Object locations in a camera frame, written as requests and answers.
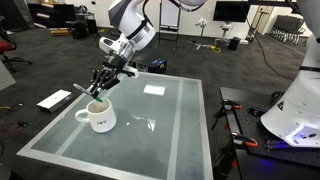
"mug handle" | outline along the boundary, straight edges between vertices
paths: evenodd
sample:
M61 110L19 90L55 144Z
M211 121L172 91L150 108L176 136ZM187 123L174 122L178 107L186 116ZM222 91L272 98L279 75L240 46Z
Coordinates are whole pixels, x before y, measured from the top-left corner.
M81 114L87 114L87 110L82 109L82 110L76 112L74 117L76 118L77 121L79 121L79 122L89 122L90 121L89 118L80 117Z

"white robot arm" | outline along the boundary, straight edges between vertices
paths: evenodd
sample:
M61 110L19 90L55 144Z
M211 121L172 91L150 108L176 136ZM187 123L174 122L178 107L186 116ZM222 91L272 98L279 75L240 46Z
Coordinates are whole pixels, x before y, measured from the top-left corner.
M92 97L110 89L120 81L117 76L125 73L128 76L138 77L138 71L127 66L134 53L146 47L156 34L150 20L144 13L145 5L149 0L116 0L112 3L108 13L111 25L122 33L119 39L113 41L102 37L99 41L100 48L108 55L103 63L103 69L95 71L89 88ZM168 0L181 10L192 12L199 9L206 0ZM137 6L144 2L143 14L138 12ZM197 6L194 9L183 7L182 4Z
M320 148L320 1L297 0L313 32L300 71L280 101L261 117L271 133L294 147Z

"mug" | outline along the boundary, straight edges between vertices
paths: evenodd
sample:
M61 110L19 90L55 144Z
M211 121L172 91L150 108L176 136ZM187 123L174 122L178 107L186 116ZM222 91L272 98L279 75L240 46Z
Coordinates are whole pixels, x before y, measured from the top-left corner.
M111 102L108 99L102 99L102 101L91 101L86 109L82 109L75 114L77 121L90 122L92 129L98 133L111 130L117 123Z

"computer screen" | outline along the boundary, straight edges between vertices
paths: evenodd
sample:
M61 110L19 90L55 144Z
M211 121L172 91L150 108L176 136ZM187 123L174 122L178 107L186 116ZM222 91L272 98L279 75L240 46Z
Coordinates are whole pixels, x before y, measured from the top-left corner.
M248 2L217 1L213 20L229 22L246 22L249 9L250 5L248 4Z

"table frame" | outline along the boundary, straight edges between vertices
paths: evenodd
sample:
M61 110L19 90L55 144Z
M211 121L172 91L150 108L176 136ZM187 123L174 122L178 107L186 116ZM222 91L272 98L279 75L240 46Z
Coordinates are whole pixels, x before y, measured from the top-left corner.
M167 77L171 79L177 80L191 80L198 82L199 88L199 100L200 100L200 131L201 131L201 141L202 141L202 155L203 155L203 168L204 168L204 179L213 179L212 173L212 164L211 164L211 155L209 148L209 138L208 138L208 129L207 129L207 121L205 115L205 107L204 107L204 99L203 99L203 90L202 90L202 82L198 79L191 78L182 78L182 77L174 77L168 75L159 75L159 74L149 74L149 73L140 73L140 74L148 74L150 76L155 77ZM113 92L113 89L107 92L106 96L110 95ZM72 169L85 171L88 173L105 176L109 178L115 179L156 179L154 177L148 177L145 175L140 175L136 173L131 173L127 171L122 171L114 168L104 167L100 165L96 165L93 163L88 163L68 157L59 156L56 154L46 153L39 150L31 149L31 147L37 143L57 122L59 122L78 102L80 102L85 97L84 94L81 94L76 100L74 100L64 111L62 111L51 123L49 123L39 134L37 134L27 145L25 145L17 155L49 162L55 165L69 167Z

